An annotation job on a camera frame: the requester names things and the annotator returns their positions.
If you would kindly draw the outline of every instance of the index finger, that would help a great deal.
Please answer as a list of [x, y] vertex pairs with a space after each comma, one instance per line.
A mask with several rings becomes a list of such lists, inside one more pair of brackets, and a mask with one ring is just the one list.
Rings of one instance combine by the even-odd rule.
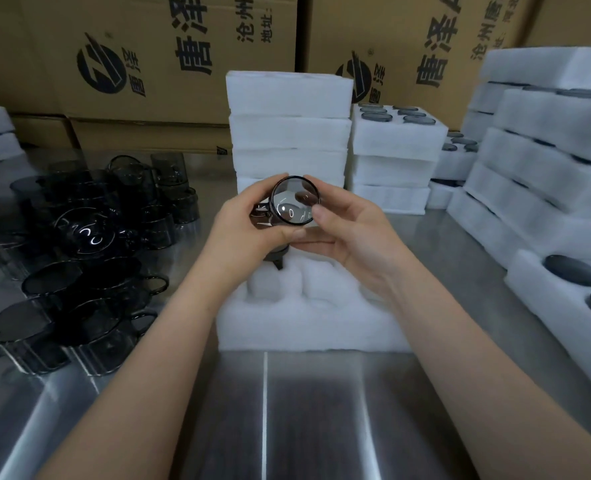
[[311, 180], [320, 191], [320, 197], [322, 197], [324, 207], [330, 207], [336, 213], [345, 212], [357, 216], [369, 202], [348, 190], [323, 182], [319, 178], [312, 177], [311, 175], [305, 175], [304, 177]]
[[271, 193], [271, 189], [273, 189], [275, 184], [288, 175], [288, 173], [280, 173], [279, 175], [274, 175], [273, 177], [268, 177], [264, 180], [260, 180], [259, 182], [255, 182], [253, 185], [250, 185], [240, 192], [236, 199], [239, 200], [241, 205], [243, 205], [245, 208], [248, 207], [249, 212], [251, 212], [253, 206], [266, 199]]

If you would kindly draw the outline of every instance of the person's left hand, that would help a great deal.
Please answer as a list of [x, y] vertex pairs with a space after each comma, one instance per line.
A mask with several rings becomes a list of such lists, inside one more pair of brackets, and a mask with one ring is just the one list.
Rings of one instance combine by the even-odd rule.
[[266, 199], [271, 189], [287, 174], [256, 182], [225, 202], [214, 220], [211, 233], [194, 269], [208, 286], [217, 287], [226, 298], [260, 265], [273, 249], [306, 236], [302, 227], [278, 225], [263, 229], [252, 224], [249, 214]]

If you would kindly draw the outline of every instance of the hand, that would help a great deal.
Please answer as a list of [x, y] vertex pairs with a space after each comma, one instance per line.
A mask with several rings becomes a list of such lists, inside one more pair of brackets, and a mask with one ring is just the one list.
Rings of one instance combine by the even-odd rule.
[[238, 196], [227, 200], [211, 227], [211, 233], [192, 268], [226, 298], [260, 265], [272, 249], [284, 247], [304, 237], [302, 227], [278, 225], [257, 228], [249, 214], [255, 204], [266, 199], [271, 189], [287, 174], [256, 182]]
[[313, 206], [320, 227], [306, 229], [294, 248], [338, 261], [358, 281], [389, 299], [389, 282], [411, 252], [402, 243], [384, 212], [374, 203], [322, 180], [305, 175], [320, 191], [322, 205]]

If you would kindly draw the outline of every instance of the person's right hand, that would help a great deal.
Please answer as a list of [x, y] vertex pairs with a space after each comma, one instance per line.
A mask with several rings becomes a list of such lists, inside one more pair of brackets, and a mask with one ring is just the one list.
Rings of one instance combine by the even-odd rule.
[[338, 261], [358, 281], [389, 299], [389, 283], [411, 252], [402, 243], [384, 212], [374, 203], [318, 178], [305, 175], [320, 191], [322, 205], [313, 206], [319, 227], [306, 228], [307, 236], [294, 248]]

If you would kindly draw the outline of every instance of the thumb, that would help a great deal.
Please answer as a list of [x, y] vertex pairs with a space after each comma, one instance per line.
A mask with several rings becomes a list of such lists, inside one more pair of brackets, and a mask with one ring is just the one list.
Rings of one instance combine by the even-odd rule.
[[333, 237], [342, 239], [342, 241], [349, 240], [352, 232], [352, 222], [346, 221], [319, 204], [313, 206], [312, 212], [313, 219], [323, 231], [331, 234]]
[[294, 226], [273, 226], [263, 230], [262, 233], [271, 249], [306, 236], [306, 230], [303, 227]]

